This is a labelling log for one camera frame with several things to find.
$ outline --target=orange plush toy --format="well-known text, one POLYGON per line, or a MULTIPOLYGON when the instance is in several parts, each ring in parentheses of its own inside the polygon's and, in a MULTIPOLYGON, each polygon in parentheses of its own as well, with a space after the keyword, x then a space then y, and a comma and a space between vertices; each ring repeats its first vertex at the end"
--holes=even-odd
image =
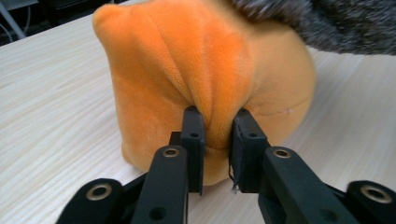
POLYGON ((249 23, 227 0, 106 5, 93 28, 110 64, 123 155, 144 171, 190 105, 204 117, 204 185, 212 185, 228 177, 241 107, 277 145, 311 103, 314 65, 299 36, 275 21, 249 23))

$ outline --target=plush fabric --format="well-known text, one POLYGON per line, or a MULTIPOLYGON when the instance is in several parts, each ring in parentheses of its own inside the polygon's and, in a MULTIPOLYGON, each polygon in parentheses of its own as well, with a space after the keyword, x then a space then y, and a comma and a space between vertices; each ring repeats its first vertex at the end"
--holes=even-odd
POLYGON ((227 0, 107 5, 93 28, 110 65, 125 160, 147 171, 195 105, 205 121, 204 184, 228 177, 233 117, 245 107, 273 145, 299 125, 315 70, 287 25, 252 24, 227 0))
POLYGON ((289 24, 320 50, 396 55, 395 0, 232 0, 252 22, 289 24))

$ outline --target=gray sweater sleeve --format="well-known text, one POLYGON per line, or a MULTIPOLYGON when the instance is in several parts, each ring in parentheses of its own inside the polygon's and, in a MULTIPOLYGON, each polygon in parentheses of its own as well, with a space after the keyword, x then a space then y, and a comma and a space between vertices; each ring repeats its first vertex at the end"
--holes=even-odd
POLYGON ((232 0, 249 20, 290 25, 306 45, 396 55, 396 0, 232 0))

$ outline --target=white table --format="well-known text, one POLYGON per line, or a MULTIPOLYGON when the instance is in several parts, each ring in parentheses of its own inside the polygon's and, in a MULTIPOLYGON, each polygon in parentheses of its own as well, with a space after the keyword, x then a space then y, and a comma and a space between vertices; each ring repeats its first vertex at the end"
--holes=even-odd
MULTIPOLYGON (((361 179, 396 190, 396 57, 311 51, 315 99, 284 146, 341 190, 361 179)), ((87 182, 142 174, 120 153, 91 17, 0 48, 0 155, 0 223, 53 223, 87 182)), ((190 223, 263 223, 257 195, 231 187, 226 180, 192 194, 190 223)))

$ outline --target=metal bolt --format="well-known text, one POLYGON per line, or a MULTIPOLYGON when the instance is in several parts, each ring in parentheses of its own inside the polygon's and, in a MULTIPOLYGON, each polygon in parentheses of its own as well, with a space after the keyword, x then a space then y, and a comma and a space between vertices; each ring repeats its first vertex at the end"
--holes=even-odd
POLYGON ((173 158, 178 156, 179 151, 175 148, 168 148, 163 152, 163 156, 167 158, 173 158))
POLYGON ((111 185, 107 183, 97 184, 88 190, 87 198, 91 201, 99 201, 110 195, 111 190, 111 185))
POLYGON ((392 198, 384 190, 374 186, 364 185, 361 187, 361 193, 367 198, 378 203, 391 203, 392 198))
POLYGON ((273 151, 273 153, 276 157, 279 157, 282 159, 288 159, 291 157, 291 154, 285 149, 277 148, 273 151))

